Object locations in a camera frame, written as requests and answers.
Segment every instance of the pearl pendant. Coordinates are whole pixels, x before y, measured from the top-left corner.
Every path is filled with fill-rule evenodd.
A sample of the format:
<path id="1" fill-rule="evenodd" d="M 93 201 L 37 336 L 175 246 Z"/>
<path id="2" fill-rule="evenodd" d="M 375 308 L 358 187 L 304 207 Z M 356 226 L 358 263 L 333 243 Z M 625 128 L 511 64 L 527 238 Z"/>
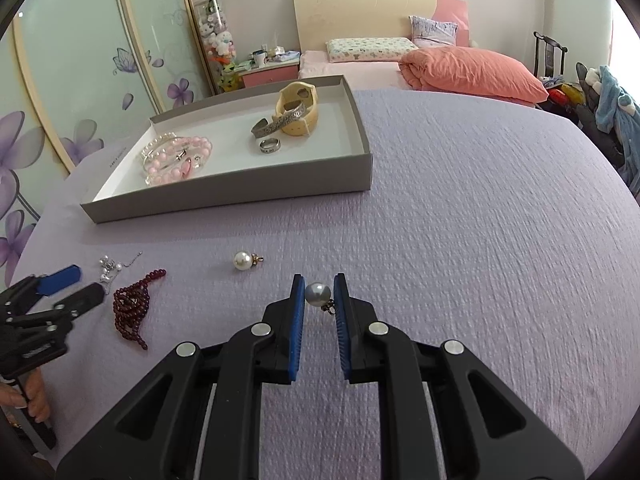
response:
<path id="1" fill-rule="evenodd" d="M 305 300 L 311 306 L 322 308 L 331 300 L 331 289 L 324 283 L 311 283 L 305 289 Z"/>
<path id="2" fill-rule="evenodd" d="M 249 270 L 263 260 L 263 257 L 255 253 L 249 254 L 246 251 L 239 251 L 234 256 L 234 267 L 238 270 Z"/>

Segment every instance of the purple flower decal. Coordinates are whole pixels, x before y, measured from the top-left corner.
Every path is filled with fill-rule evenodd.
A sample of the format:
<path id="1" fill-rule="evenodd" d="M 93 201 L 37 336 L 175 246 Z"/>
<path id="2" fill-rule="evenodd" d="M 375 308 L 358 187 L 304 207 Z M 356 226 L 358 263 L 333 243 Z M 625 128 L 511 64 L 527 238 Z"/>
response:
<path id="1" fill-rule="evenodd" d="M 14 204 L 19 182 L 14 170 L 28 168 L 42 153 L 44 131 L 35 128 L 18 134 L 24 123 L 24 112 L 12 112 L 0 119 L 0 218 Z"/>
<path id="2" fill-rule="evenodd" d="M 113 62 L 116 64 L 116 70 L 113 71 L 114 74 L 117 74 L 118 70 L 129 74 L 138 71 L 138 66 L 136 65 L 133 54 L 123 48 L 118 49 L 118 55 L 113 58 Z"/>
<path id="3" fill-rule="evenodd" d="M 193 103 L 193 92 L 187 88 L 189 88 L 189 80 L 185 78 L 180 79 L 180 86 L 174 83 L 169 85 L 166 94 L 174 100 L 174 108 Z"/>
<path id="4" fill-rule="evenodd" d="M 147 50 L 145 52 L 146 62 L 151 63 L 151 51 Z M 138 71 L 138 65 L 136 64 L 136 59 L 133 57 L 133 54 L 130 53 L 125 48 L 118 49 L 118 55 L 113 58 L 113 62 L 116 64 L 116 69 L 113 71 L 113 75 L 116 75 L 118 72 L 126 72 L 129 74 L 135 74 Z M 151 66 L 159 68 L 164 65 L 164 59 L 156 59 Z"/>
<path id="5" fill-rule="evenodd" d="M 0 237 L 0 267 L 6 264 L 4 270 L 4 284 L 9 287 L 14 276 L 15 266 L 22 256 L 27 240 L 33 233 L 36 224 L 27 225 L 24 229 L 24 211 L 18 209 L 9 213 L 4 219 L 6 238 Z"/>
<path id="6" fill-rule="evenodd" d="M 126 110 L 131 106 L 133 102 L 133 94 L 124 94 L 124 99 L 122 100 L 122 109 Z"/>
<path id="7" fill-rule="evenodd" d="M 60 141 L 65 147 L 71 161 L 77 166 L 87 155 L 104 148 L 102 139 L 94 139 L 98 124 L 91 119 L 80 121 L 74 129 L 74 140 L 62 137 Z"/>

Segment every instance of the sliding wardrobe door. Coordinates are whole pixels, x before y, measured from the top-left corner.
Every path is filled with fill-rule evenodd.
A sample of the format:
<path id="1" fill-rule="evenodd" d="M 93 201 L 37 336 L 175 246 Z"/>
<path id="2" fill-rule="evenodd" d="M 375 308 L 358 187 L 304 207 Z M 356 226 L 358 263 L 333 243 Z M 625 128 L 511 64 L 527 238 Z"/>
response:
<path id="1" fill-rule="evenodd" d="M 61 158 L 78 164 L 157 112 L 118 0 L 26 0 L 14 19 L 25 83 Z"/>
<path id="2" fill-rule="evenodd" d="M 9 286 L 50 190 L 68 175 L 22 83 L 12 28 L 0 40 L 0 283 Z"/>
<path id="3" fill-rule="evenodd" d="M 211 95 L 185 0 L 122 0 L 130 30 L 148 59 L 150 84 L 171 110 Z"/>

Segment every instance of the clothing pile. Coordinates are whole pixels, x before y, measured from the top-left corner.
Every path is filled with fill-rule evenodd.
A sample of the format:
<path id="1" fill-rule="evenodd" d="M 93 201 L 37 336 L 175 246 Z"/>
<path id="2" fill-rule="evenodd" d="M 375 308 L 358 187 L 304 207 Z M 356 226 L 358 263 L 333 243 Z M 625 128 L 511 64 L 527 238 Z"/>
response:
<path id="1" fill-rule="evenodd" d="M 640 192 L 640 108 L 608 66 L 576 65 L 586 104 L 576 111 L 582 130 L 613 165 L 633 196 Z"/>

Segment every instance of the purple bedspread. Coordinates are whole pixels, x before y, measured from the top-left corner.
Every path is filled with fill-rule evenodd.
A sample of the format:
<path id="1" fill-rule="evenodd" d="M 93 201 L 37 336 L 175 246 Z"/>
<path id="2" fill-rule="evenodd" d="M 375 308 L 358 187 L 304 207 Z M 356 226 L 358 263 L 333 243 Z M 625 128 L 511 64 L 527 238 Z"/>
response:
<path id="1" fill-rule="evenodd" d="M 569 121 L 492 100 L 356 92 L 374 153 L 370 192 L 94 225 L 78 205 L 95 153 L 47 206 L 15 273 L 128 262 L 114 286 L 153 269 L 147 352 L 113 327 L 111 303 L 76 322 L 44 367 L 59 446 L 54 464 L 181 341 L 226 341 L 308 282 L 347 275 L 351 293 L 412 338 L 464 342 L 592 472 L 640 405 L 640 210 Z M 265 261 L 249 272 L 239 250 Z M 379 476 L 375 387 L 342 380 L 333 318 L 305 316 L 291 387 L 266 386 L 261 478 Z"/>

